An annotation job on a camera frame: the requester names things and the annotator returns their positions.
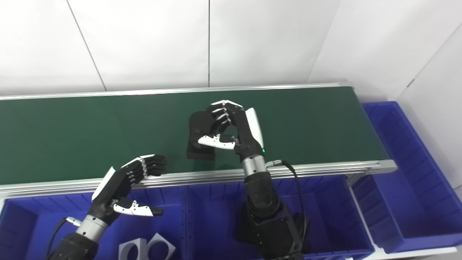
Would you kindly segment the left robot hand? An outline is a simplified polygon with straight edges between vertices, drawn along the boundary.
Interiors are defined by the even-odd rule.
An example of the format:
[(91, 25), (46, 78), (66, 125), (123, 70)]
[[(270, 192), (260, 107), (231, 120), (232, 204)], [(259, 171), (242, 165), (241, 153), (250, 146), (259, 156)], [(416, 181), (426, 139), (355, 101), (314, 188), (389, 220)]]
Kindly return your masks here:
[(110, 167), (101, 183), (91, 197), (91, 207), (87, 214), (101, 220), (108, 226), (121, 215), (141, 217), (162, 216), (160, 207), (149, 206), (128, 195), (132, 187), (148, 176), (160, 176), (166, 168), (166, 158), (163, 155), (141, 155), (119, 169)]

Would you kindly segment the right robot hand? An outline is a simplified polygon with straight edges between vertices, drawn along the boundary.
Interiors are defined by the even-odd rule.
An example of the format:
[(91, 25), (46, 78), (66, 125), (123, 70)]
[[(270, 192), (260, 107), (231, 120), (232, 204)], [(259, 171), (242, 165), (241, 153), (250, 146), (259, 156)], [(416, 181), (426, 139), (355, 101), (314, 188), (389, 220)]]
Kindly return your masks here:
[[(198, 145), (234, 150), (241, 161), (264, 155), (261, 129), (253, 108), (245, 110), (242, 105), (223, 99), (212, 103), (206, 108), (206, 112), (211, 115), (212, 123), (208, 133), (194, 138)], [(237, 136), (221, 140), (229, 126), (236, 128)]]

